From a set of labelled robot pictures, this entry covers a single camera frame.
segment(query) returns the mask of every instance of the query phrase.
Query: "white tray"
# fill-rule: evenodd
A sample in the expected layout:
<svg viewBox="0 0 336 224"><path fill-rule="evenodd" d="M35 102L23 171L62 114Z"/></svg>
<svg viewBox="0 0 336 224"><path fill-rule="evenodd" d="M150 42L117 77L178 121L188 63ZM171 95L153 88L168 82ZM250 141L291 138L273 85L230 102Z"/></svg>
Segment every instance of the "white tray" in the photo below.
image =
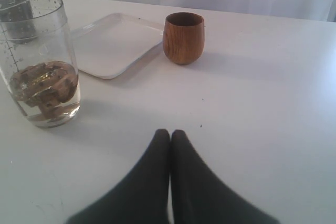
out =
<svg viewBox="0 0 336 224"><path fill-rule="evenodd" d="M71 32L78 68L113 79L162 41L163 25L122 13Z"/></svg>

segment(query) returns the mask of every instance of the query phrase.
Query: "glass rim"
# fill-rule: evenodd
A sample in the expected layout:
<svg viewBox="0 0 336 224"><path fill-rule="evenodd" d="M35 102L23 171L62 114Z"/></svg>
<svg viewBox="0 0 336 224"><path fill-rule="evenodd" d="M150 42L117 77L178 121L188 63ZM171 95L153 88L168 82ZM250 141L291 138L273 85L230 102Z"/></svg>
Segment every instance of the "glass rim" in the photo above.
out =
<svg viewBox="0 0 336 224"><path fill-rule="evenodd" d="M22 4L22 3L26 3L27 1L29 1L29 0L22 1L21 3L19 3L19 5ZM60 0L60 2L61 2L61 5L60 5L58 8L56 8L55 10L50 10L50 12L48 12L48 13L46 13L46 14L41 14L41 15L39 15L39 16L37 16L37 17L33 17L33 18L30 18L30 19L26 19L26 20L17 20L17 21L1 21L1 20L0 20L0 24L7 24L7 23L9 23L9 24L13 24L13 23L27 22L27 21L29 21L29 20L39 19L39 18L48 16L48 15L50 15L50 14L53 14L53 13L57 12L58 10L60 10L60 9L62 9L62 8L64 7L64 2L63 2L63 0Z"/></svg>

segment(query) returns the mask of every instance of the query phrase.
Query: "water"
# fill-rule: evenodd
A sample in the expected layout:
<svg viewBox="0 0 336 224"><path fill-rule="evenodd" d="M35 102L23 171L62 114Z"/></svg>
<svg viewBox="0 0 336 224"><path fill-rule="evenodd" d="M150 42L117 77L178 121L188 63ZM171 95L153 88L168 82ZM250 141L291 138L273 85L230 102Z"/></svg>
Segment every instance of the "water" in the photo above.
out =
<svg viewBox="0 0 336 224"><path fill-rule="evenodd" d="M11 77L11 95L22 114L38 127L55 127L79 110L78 73L62 61L29 66Z"/></svg>

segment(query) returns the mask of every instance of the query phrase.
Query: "wooden cup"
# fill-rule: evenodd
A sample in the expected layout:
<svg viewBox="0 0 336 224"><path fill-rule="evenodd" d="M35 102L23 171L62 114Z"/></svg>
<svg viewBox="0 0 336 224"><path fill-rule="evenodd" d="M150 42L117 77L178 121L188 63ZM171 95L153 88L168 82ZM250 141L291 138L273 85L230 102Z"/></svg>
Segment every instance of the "wooden cup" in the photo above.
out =
<svg viewBox="0 0 336 224"><path fill-rule="evenodd" d="M173 13L166 18L163 51L174 63L196 61L204 48L204 19L194 13Z"/></svg>

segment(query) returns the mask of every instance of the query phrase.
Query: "white plate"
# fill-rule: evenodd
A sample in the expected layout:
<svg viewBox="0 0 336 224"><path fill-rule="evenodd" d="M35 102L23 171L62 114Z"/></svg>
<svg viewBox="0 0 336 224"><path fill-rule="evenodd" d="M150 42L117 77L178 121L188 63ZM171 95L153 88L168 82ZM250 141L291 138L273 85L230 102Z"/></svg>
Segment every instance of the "white plate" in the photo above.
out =
<svg viewBox="0 0 336 224"><path fill-rule="evenodd" d="M71 32L78 68L113 79L162 41L163 25L122 13Z"/></svg>

